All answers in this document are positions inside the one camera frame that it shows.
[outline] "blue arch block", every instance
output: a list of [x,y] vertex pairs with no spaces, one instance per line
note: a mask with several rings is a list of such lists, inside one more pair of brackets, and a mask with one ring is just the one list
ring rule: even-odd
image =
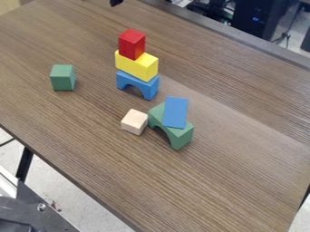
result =
[[116,72],[116,85],[117,88],[123,90],[127,87],[127,85],[132,85],[138,88],[144,98],[148,101],[152,100],[153,97],[156,95],[159,86],[160,86],[160,77],[156,75],[153,79],[149,82],[144,82],[130,74],[127,74],[123,71]]

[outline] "green cube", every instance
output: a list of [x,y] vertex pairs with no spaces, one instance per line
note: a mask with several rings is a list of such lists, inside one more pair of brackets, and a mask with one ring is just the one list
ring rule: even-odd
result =
[[70,64],[56,64],[53,66],[51,83],[55,91],[73,91],[75,86],[74,67]]
[[162,125],[162,116],[165,110],[165,102],[149,110],[149,126],[154,129],[155,127],[161,128],[166,132],[170,139],[170,145],[174,150],[179,150],[193,138],[194,126],[188,121],[184,129],[177,129],[165,127]]

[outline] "green arch block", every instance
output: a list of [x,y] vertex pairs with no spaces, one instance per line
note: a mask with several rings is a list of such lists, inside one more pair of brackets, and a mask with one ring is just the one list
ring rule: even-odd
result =
[[184,129],[165,127],[162,125],[162,116],[165,110],[165,102],[149,110],[149,127],[160,127],[170,139],[170,145],[174,150],[179,150],[193,138],[194,126],[187,121]]

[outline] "toy block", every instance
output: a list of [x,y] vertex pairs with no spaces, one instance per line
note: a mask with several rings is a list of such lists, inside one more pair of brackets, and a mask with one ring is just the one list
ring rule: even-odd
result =
[[186,98],[167,97],[162,125],[184,129],[188,113],[189,100]]
[[70,64],[53,66],[50,79],[55,91],[73,91],[75,87],[74,67]]
[[136,61],[115,52],[116,67],[145,82],[149,82],[159,71],[159,59],[148,53],[142,54]]
[[165,102],[149,110],[149,126],[151,128],[159,127],[167,134],[170,139],[170,145],[174,150],[179,150],[190,143],[194,134],[194,126],[189,122],[184,129],[165,127],[162,125],[162,117],[165,110]]
[[138,88],[142,92],[143,97],[146,100],[150,101],[154,98],[154,96],[156,95],[159,89],[160,77],[156,75],[149,82],[144,82],[123,71],[117,71],[116,72],[116,85],[117,85],[117,88],[120,90],[125,89],[127,85],[132,85]]
[[128,29],[119,36],[120,55],[133,61],[145,52],[145,34]]
[[121,128],[130,133],[141,135],[148,125],[148,114],[130,109],[121,120]]

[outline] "gray floor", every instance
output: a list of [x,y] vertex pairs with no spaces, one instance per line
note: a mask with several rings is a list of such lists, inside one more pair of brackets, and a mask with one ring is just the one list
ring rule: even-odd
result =
[[[276,29],[275,38],[286,30],[294,14],[295,8],[290,9],[288,15],[281,20]],[[302,51],[305,32],[310,25],[310,14],[301,13],[295,21],[291,31],[289,50],[310,57],[310,53]],[[10,136],[0,129],[0,143],[10,139]],[[20,159],[23,146],[13,141],[0,148],[0,165],[11,173],[16,172],[16,165]],[[132,231],[105,208],[76,188],[70,181],[35,157],[26,184],[47,202],[55,202],[69,221],[81,231],[87,232],[130,232]],[[310,198],[303,205],[290,228],[290,232],[310,232]]]

